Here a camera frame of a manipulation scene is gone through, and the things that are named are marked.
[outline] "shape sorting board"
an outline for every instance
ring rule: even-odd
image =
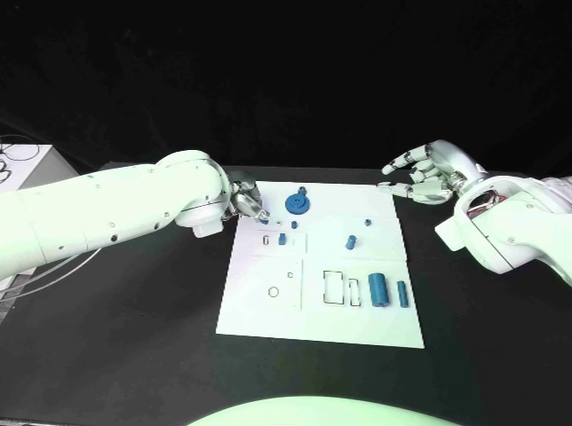
[[[270,220],[262,225],[239,218],[217,333],[423,348],[392,195],[373,185],[257,186]],[[296,216],[285,199],[299,186],[311,209]],[[357,237],[353,250],[345,249],[350,235]],[[376,272],[387,282],[387,307],[371,306],[369,275]],[[407,308],[397,302],[399,280]]]

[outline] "black table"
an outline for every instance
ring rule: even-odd
[[[383,177],[246,170],[275,181]],[[256,399],[322,395],[469,425],[572,424],[572,290],[542,263],[495,275],[448,250],[433,227],[451,205],[396,200],[425,350],[216,335],[234,221],[206,239],[170,225],[17,301],[0,328],[0,417],[178,425]]]

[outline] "black curtain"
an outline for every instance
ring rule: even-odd
[[[379,169],[445,138],[572,174],[572,2],[1,0],[0,123],[95,168]]]

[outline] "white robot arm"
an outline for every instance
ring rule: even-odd
[[[172,221],[197,237],[211,235],[236,214],[269,219],[255,180],[240,173],[227,176],[200,151],[1,193],[0,280]]]
[[[491,176],[465,152],[438,140],[409,151],[383,174],[415,163],[413,185],[380,183],[381,190],[425,204],[459,195],[454,216],[436,226],[452,250],[464,247],[480,264],[504,273],[533,259],[572,287],[572,201],[543,181]]]

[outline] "white cable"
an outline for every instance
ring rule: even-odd
[[[28,291],[27,293],[22,293],[18,296],[12,296],[12,297],[5,297],[4,299],[0,299],[0,303],[5,302],[7,300],[14,300],[18,299],[20,297],[28,296],[31,293],[35,293],[37,291],[43,290],[46,287],[50,287],[53,284],[56,284],[60,280],[63,280],[63,278],[67,278],[89,262],[89,260],[96,256],[96,254],[99,253],[100,248],[96,250],[96,252],[90,255],[90,257],[84,260],[83,263],[80,263],[73,269],[72,271],[69,271],[60,278],[57,278],[56,280],[53,280],[48,284],[44,284],[41,287],[34,288],[31,291]]]
[[[14,286],[11,288],[4,288],[2,290],[0,290],[0,295],[1,295],[1,293],[7,293],[8,291],[15,290],[17,288],[25,287],[28,284],[31,284],[33,282],[35,282],[37,280],[44,278],[51,272],[54,272],[61,266],[69,264],[76,258],[77,258],[77,255],[67,257],[67,259],[64,259],[63,262],[60,262],[56,266],[53,266],[48,271],[43,272],[37,277],[33,277],[25,283],[20,284],[18,286]]]

